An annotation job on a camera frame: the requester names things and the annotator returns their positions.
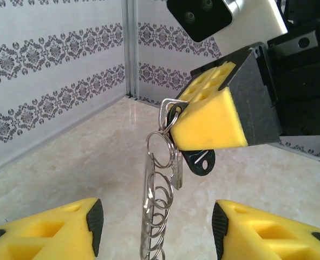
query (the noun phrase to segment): yellow sponge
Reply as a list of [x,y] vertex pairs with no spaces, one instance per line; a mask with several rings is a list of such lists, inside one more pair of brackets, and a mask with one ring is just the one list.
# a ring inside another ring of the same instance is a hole
[[102,227],[97,198],[19,219],[0,226],[0,260],[92,260]]
[[320,260],[316,227],[227,200],[217,201],[212,224],[218,259]]
[[235,66],[225,62],[204,72],[179,97],[189,102],[171,130],[179,150],[248,146],[229,87],[219,90]]

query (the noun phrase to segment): damask pattern wallpaper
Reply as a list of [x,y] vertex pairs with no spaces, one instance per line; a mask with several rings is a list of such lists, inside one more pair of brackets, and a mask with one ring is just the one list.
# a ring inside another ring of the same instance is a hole
[[[211,37],[193,42],[166,9],[166,0],[138,0],[140,100],[159,106],[175,98],[190,80],[190,71],[221,56]],[[286,148],[320,157],[320,136],[282,138]]]
[[124,96],[124,60],[121,0],[0,0],[0,167]]

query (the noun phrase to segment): silver keychain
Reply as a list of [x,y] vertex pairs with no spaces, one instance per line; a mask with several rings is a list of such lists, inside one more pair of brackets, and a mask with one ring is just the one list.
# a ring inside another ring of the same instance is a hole
[[[142,216],[142,233],[140,246],[141,260],[165,260],[165,252],[163,250],[164,237],[166,233],[166,225],[169,216],[169,210],[173,202],[173,187],[179,190],[182,187],[182,162],[183,157],[175,144],[171,141],[169,132],[176,123],[179,112],[171,122],[167,122],[167,115],[172,105],[186,101],[165,99],[163,100],[159,112],[159,130],[148,135],[146,168],[144,178],[144,195],[143,195],[143,216]],[[169,151],[169,160],[166,165],[161,164],[149,149],[149,141],[153,135],[161,136],[167,144]],[[172,169],[170,178],[156,171],[156,169],[164,170]],[[162,178],[166,185],[156,186],[155,179]]]

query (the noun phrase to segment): metal key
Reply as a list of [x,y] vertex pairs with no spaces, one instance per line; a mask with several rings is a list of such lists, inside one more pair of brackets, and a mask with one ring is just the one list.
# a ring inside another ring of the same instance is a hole
[[176,190],[180,190],[182,187],[182,162],[183,157],[182,153],[175,147],[174,151],[174,160],[172,163],[172,176],[171,176],[171,184]]

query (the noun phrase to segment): marble floor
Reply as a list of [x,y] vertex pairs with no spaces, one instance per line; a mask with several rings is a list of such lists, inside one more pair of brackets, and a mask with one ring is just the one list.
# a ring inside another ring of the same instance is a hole
[[[79,199],[105,212],[97,259],[139,259],[145,138],[158,110],[123,99],[0,172],[0,225]],[[153,139],[156,156],[166,147]],[[217,259],[216,199],[228,199],[320,228],[320,162],[269,145],[216,151],[206,177],[184,166],[165,238],[167,259]]]

